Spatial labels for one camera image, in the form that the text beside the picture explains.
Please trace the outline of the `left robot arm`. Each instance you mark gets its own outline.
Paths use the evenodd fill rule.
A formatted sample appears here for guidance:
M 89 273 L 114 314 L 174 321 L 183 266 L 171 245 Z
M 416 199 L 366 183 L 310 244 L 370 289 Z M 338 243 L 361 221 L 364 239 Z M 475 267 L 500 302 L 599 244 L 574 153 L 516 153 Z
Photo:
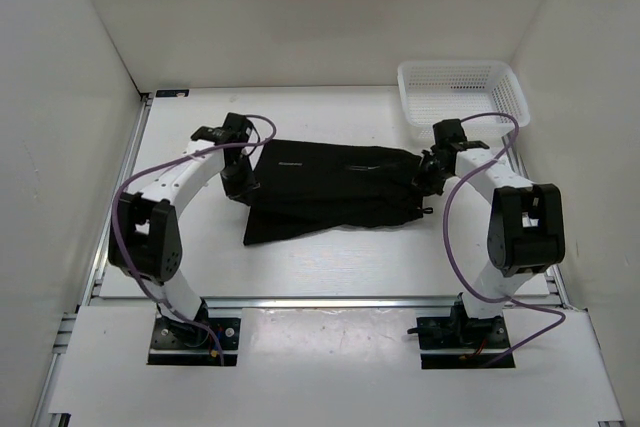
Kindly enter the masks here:
M 109 262 L 136 281 L 188 347 L 216 335 L 204 312 L 206 303 L 180 272 L 179 218 L 198 192 L 222 173 L 226 152 L 242 154 L 256 145 L 191 141 L 181 157 L 125 180 L 113 199 Z

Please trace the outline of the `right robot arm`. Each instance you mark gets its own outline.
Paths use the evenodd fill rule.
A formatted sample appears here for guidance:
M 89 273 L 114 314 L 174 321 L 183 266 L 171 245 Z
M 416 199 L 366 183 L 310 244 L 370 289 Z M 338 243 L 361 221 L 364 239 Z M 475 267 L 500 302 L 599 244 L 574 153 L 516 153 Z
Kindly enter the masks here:
M 442 234 L 445 253 L 464 291 L 451 308 L 444 331 L 470 347 L 495 326 L 508 304 L 547 313 L 515 299 L 533 277 L 565 256 L 561 193 L 557 186 L 535 184 L 481 142 L 434 146 L 423 152 L 414 184 L 424 194 L 442 194 L 456 178 L 445 201 Z M 456 194 L 471 186 L 490 205 L 486 248 L 488 261 L 470 282 L 456 262 L 450 239 L 450 214 Z

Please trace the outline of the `black shorts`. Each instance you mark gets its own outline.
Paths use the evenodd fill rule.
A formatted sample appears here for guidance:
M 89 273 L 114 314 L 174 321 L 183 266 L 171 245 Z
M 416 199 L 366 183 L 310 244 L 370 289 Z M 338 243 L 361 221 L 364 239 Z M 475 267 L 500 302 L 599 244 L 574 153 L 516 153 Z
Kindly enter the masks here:
M 397 227 L 432 209 L 413 184 L 421 158 L 403 149 L 273 140 L 254 169 L 245 246 L 334 227 Z

